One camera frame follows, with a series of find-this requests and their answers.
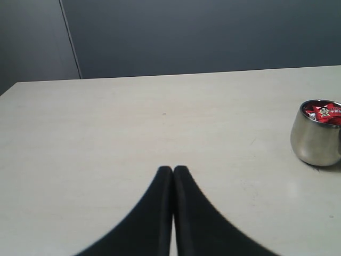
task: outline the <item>cup rim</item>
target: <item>cup rim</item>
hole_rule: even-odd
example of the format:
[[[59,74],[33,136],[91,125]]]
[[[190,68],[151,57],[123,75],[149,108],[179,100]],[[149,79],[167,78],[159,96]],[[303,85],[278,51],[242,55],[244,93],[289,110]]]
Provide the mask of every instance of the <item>cup rim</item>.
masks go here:
[[[307,101],[304,101],[304,102],[301,104],[300,108],[299,108],[301,114],[302,114],[305,118],[307,118],[308,120],[310,120],[311,122],[314,122],[315,124],[317,124],[317,125],[319,125],[319,126],[328,127],[328,128],[341,128],[341,124],[326,124],[326,123],[321,123],[321,122],[319,122],[319,121],[317,121],[317,120],[310,119],[310,118],[304,113],[303,108],[305,107],[305,105],[307,105],[308,103],[310,103],[310,102],[312,102],[312,101],[319,101],[319,102],[325,101],[325,102],[328,102],[328,103],[336,104],[336,105],[338,105],[338,106],[340,106],[340,107],[341,107],[341,103],[336,102],[336,101],[332,101],[332,100],[322,100],[322,99],[307,100]]]

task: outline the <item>table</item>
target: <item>table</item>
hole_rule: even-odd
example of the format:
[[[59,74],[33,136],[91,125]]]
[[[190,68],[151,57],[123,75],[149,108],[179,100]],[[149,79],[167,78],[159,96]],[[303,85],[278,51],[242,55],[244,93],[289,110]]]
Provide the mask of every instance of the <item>table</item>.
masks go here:
[[[79,252],[178,164],[274,252],[339,255],[341,165],[302,163],[289,137],[340,81],[331,66],[17,83],[0,97],[0,255]]]

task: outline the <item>tabletop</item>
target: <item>tabletop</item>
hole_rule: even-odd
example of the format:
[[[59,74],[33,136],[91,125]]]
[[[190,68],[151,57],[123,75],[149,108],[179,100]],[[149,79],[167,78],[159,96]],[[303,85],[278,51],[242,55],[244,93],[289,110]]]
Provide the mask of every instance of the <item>tabletop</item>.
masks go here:
[[[289,138],[340,81],[331,66],[17,83],[0,97],[0,255],[76,254],[179,164],[274,252],[339,255],[341,165],[304,164]]]

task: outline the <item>wall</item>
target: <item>wall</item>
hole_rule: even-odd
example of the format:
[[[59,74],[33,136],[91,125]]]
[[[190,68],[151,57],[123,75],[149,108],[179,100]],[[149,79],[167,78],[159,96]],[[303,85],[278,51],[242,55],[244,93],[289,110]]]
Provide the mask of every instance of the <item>wall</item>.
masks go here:
[[[58,0],[1,0],[0,38],[0,95],[16,82],[79,78]]]
[[[62,0],[85,78],[341,64],[340,0]]]

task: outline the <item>stainless steel cup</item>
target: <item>stainless steel cup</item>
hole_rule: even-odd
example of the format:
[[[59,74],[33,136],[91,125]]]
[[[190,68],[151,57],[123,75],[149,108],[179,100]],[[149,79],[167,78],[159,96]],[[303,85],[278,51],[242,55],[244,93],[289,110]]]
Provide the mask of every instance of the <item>stainless steel cup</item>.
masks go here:
[[[329,100],[302,103],[291,130],[291,146],[297,157],[308,164],[333,165],[341,160],[341,125],[320,123],[306,116],[304,107],[312,101],[323,105],[334,103],[341,107],[341,104]]]

